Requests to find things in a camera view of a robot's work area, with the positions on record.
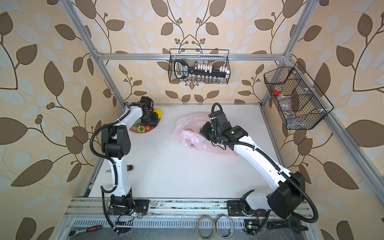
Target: red handle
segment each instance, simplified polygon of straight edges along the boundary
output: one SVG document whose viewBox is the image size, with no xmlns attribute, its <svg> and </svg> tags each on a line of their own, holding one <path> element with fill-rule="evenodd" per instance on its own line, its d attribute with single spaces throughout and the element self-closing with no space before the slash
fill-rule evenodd
<svg viewBox="0 0 384 240">
<path fill-rule="evenodd" d="M 95 226 L 91 226 L 91 227 L 87 228 L 85 230 L 85 232 L 93 232 L 93 231 L 96 231 L 96 230 L 99 230 L 99 229 L 101 229 L 101 225 L 95 225 Z"/>
</svg>

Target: wire basket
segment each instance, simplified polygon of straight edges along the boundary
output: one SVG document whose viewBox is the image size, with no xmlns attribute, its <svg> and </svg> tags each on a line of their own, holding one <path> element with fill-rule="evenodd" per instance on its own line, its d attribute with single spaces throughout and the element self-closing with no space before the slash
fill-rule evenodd
<svg viewBox="0 0 384 240">
<path fill-rule="evenodd" d="M 183 81 L 185 83 L 228 84 L 231 75 L 228 60 L 229 50 L 173 48 L 169 50 L 169 55 L 170 83 L 177 84 Z M 186 67 L 179 69 L 177 66 L 179 62 Z"/>
<path fill-rule="evenodd" d="M 265 85 L 277 107 L 286 129 L 314 128 L 334 106 L 313 81 L 308 86 L 299 73 L 303 68 L 280 67 L 264 74 Z M 325 97 L 329 106 L 324 106 L 315 96 Z"/>
</svg>

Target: white table surface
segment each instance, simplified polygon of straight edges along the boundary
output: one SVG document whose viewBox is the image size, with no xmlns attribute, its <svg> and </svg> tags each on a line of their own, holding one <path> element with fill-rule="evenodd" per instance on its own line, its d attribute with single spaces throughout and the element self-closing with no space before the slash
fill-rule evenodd
<svg viewBox="0 0 384 240">
<path fill-rule="evenodd" d="M 159 125 L 145 134 L 129 131 L 132 148 L 127 181 L 133 197 L 239 198 L 251 189 L 270 189 L 265 179 L 240 155 L 225 156 L 188 149 L 172 136 L 181 117 L 210 112 L 211 105 L 155 105 L 162 111 Z M 258 105 L 222 105 L 232 127 L 239 125 L 272 159 L 276 152 Z M 112 188 L 104 160 L 89 197 L 101 197 L 100 186 Z"/>
</svg>

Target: wallpaper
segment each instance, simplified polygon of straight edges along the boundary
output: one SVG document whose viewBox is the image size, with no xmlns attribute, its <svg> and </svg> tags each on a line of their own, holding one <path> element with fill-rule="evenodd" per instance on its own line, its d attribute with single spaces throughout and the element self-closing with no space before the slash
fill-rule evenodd
<svg viewBox="0 0 384 240">
<path fill-rule="evenodd" d="M 162 53 L 162 49 L 228 49 L 282 53 L 304 0 L 73 0 L 104 53 Z"/>
<path fill-rule="evenodd" d="M 228 84 L 169 82 L 166 61 L 109 61 L 107 65 L 127 102 L 148 96 L 155 103 L 259 103 L 266 87 L 263 74 L 273 61 L 231 61 Z M 109 89 L 104 96 L 111 98 Z"/>
<path fill-rule="evenodd" d="M 0 35 L 2 239 L 49 239 L 120 108 L 57 1 L 0 1 Z"/>
<path fill-rule="evenodd" d="M 321 0 L 293 54 L 381 175 L 383 10 L 382 1 Z M 266 111 L 287 166 L 306 179 L 322 237 L 381 239 L 384 209 L 326 123 L 309 131 L 288 131 L 272 102 Z"/>
</svg>

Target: pink plastic bag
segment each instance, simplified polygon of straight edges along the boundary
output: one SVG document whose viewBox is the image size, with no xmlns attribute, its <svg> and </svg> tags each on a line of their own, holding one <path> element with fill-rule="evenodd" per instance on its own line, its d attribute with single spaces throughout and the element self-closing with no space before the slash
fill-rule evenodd
<svg viewBox="0 0 384 240">
<path fill-rule="evenodd" d="M 206 122 L 210 121 L 208 114 L 209 113 L 194 113 L 180 118 L 176 122 L 173 135 L 180 138 L 181 144 L 191 149 L 222 155 L 236 155 L 229 147 L 223 150 L 220 147 L 213 146 L 211 141 L 208 141 L 199 134 L 200 128 L 202 128 Z"/>
</svg>

